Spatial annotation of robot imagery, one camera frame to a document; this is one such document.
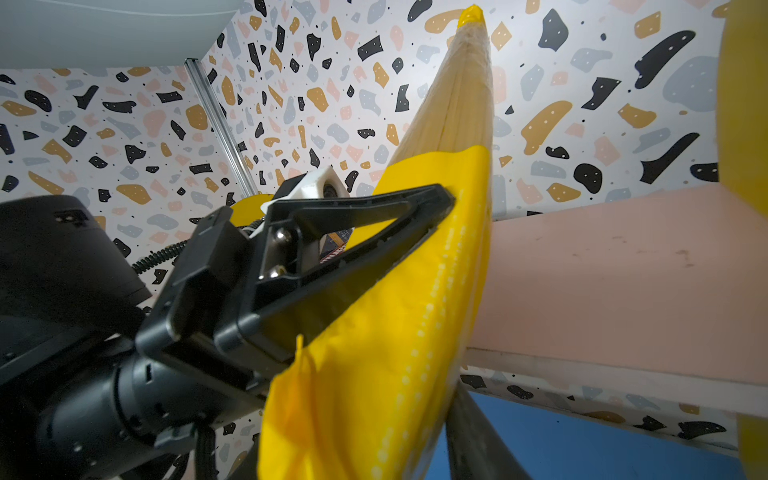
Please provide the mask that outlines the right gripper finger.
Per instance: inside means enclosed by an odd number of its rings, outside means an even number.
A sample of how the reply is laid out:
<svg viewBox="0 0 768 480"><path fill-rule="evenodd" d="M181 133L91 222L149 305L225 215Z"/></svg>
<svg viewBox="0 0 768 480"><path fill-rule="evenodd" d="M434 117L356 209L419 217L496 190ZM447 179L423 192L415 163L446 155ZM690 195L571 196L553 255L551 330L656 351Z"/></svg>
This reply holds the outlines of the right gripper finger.
<svg viewBox="0 0 768 480"><path fill-rule="evenodd" d="M445 429L452 479L531 479L462 384Z"/></svg>

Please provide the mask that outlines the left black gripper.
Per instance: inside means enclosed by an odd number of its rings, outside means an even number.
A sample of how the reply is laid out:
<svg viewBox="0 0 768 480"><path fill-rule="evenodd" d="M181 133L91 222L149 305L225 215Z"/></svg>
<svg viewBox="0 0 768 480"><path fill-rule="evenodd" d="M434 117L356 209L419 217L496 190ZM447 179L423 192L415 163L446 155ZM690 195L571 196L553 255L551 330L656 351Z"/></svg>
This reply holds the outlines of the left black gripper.
<svg viewBox="0 0 768 480"><path fill-rule="evenodd" d="M439 184L357 198L279 200L250 237L222 207L198 222L138 349L200 382L259 384L433 234Z"/></svg>

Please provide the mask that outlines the yellow Pastatime bag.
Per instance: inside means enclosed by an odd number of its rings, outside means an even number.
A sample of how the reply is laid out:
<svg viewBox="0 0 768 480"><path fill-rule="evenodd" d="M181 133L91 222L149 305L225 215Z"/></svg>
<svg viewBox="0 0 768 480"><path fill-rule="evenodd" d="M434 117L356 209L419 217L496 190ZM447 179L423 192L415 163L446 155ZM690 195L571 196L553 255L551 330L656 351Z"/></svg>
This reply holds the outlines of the yellow Pastatime bag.
<svg viewBox="0 0 768 480"><path fill-rule="evenodd" d="M272 382L261 479L421 479L477 317L490 249L493 81L482 10L465 9L377 195L437 184L450 214Z"/></svg>

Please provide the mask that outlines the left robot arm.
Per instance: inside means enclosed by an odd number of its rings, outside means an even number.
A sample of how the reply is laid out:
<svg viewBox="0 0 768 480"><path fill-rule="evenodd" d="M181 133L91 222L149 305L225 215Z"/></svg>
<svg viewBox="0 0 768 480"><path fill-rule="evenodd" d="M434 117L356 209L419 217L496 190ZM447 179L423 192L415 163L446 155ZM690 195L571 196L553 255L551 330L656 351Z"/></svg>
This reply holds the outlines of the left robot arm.
<svg viewBox="0 0 768 480"><path fill-rule="evenodd" d="M150 312L130 264L72 196L1 207L1 475L216 476L215 430L457 211L438 184L281 199L257 232L220 208L166 250Z"/></svg>

